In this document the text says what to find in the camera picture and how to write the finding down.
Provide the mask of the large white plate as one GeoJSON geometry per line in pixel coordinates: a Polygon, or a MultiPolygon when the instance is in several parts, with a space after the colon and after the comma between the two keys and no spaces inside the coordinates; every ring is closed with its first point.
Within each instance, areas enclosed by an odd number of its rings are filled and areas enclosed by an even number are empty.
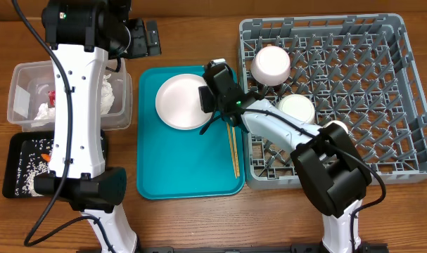
{"type": "Polygon", "coordinates": [[[178,74],[159,88],[155,109],[166,125],[178,130],[192,130],[206,124],[212,113],[203,112],[198,89],[207,86],[196,74],[178,74]]]}

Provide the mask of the small white bowl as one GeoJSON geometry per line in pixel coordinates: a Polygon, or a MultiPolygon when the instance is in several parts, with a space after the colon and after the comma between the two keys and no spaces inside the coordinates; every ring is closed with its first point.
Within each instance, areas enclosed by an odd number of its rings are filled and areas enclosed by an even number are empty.
{"type": "Polygon", "coordinates": [[[266,46],[254,57],[250,72],[253,78],[267,86],[284,83],[290,76],[289,54],[278,46],[266,46]]]}

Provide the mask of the white paper napkin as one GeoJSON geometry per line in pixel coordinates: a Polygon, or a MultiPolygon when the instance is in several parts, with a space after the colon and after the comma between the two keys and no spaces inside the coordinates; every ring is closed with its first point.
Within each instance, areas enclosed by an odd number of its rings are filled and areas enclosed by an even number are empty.
{"type": "Polygon", "coordinates": [[[113,95],[113,88],[108,79],[111,77],[111,74],[103,76],[103,83],[101,86],[101,114],[106,115],[110,111],[115,97],[113,95]]]}

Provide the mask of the wooden chopstick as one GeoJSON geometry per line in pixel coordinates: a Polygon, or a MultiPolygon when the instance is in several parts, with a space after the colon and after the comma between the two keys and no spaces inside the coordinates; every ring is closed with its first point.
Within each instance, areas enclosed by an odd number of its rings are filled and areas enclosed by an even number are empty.
{"type": "Polygon", "coordinates": [[[235,128],[231,128],[231,134],[232,134],[232,147],[233,147],[233,152],[234,152],[234,166],[235,166],[235,174],[236,174],[236,178],[238,178],[241,174],[240,174],[240,169],[239,169],[239,160],[238,160],[238,149],[237,149],[237,142],[236,142],[236,132],[235,132],[235,128]]]}
{"type": "Polygon", "coordinates": [[[235,176],[235,179],[237,179],[238,173],[236,170],[236,156],[235,156],[234,147],[233,147],[233,143],[232,143],[231,129],[230,129],[230,126],[228,123],[227,123],[227,135],[228,135],[229,147],[230,147],[230,152],[231,152],[231,161],[232,161],[233,168],[234,168],[234,176],[235,176]]]}

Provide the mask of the large white bowl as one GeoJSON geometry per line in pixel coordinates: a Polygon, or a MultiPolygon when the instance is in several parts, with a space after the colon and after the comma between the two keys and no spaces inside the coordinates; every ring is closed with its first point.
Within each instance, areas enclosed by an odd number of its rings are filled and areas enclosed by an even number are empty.
{"type": "Polygon", "coordinates": [[[301,122],[314,123],[314,105],[309,98],[303,95],[291,94],[286,96],[276,104],[276,108],[301,122]]]}

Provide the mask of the red snack wrapper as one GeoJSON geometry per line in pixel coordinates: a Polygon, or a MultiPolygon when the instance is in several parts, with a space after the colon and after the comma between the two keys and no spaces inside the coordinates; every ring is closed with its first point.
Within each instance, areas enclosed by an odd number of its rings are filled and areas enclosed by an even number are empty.
{"type": "Polygon", "coordinates": [[[56,103],[56,91],[48,92],[48,97],[49,97],[50,106],[54,107],[56,103]]]}

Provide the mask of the white tissue paper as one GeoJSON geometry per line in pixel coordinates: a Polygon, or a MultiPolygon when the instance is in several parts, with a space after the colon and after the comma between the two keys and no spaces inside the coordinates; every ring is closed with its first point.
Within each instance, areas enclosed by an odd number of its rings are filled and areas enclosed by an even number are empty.
{"type": "Polygon", "coordinates": [[[39,106],[37,116],[34,118],[34,120],[54,119],[55,116],[56,116],[56,109],[50,108],[47,103],[42,103],[39,106]]]}

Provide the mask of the white cup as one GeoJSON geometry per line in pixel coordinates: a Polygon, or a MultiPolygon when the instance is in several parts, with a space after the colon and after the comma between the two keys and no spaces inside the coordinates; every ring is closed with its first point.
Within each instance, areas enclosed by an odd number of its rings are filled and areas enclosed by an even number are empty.
{"type": "Polygon", "coordinates": [[[349,130],[348,130],[348,127],[346,126],[346,124],[343,123],[342,121],[339,121],[339,120],[332,120],[332,121],[326,123],[323,127],[326,128],[326,127],[328,127],[328,126],[330,126],[332,124],[336,124],[336,125],[340,126],[341,128],[344,129],[344,131],[346,132],[346,134],[349,134],[349,130]]]}

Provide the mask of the orange carrot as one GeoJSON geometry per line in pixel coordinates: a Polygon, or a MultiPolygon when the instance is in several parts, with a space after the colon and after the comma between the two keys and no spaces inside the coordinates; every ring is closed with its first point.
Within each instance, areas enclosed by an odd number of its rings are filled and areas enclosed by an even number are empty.
{"type": "Polygon", "coordinates": [[[41,157],[46,162],[50,162],[50,160],[51,160],[51,156],[49,154],[41,154],[41,157]]]}

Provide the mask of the white rice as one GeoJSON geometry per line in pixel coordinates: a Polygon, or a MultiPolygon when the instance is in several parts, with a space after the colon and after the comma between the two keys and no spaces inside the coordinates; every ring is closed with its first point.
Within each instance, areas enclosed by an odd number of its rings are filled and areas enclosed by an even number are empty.
{"type": "Polygon", "coordinates": [[[16,172],[16,197],[42,197],[34,189],[34,178],[49,171],[48,162],[41,154],[52,154],[53,139],[36,139],[24,141],[20,149],[18,169],[16,172]]]}

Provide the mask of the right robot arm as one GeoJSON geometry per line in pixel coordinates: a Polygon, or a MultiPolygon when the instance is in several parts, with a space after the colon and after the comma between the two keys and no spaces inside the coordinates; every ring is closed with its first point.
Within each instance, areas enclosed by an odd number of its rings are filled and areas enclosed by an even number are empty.
{"type": "Polygon", "coordinates": [[[302,189],[321,212],[321,252],[360,252],[356,215],[372,176],[344,128],[302,122],[255,92],[244,92],[222,59],[204,67],[207,86],[199,90],[203,112],[231,127],[261,136],[288,152],[302,189]]]}

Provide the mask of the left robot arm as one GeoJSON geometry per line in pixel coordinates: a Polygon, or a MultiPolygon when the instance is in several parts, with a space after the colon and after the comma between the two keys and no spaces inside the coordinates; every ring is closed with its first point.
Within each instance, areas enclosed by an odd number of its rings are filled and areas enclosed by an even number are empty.
{"type": "Polygon", "coordinates": [[[88,221],[103,252],[137,252],[139,238],[122,202],[127,173],[107,167],[101,146],[101,86],[112,58],[142,58],[145,24],[130,19],[129,1],[50,1],[41,44],[51,56],[56,88],[53,149],[34,189],[67,202],[88,221]]]}

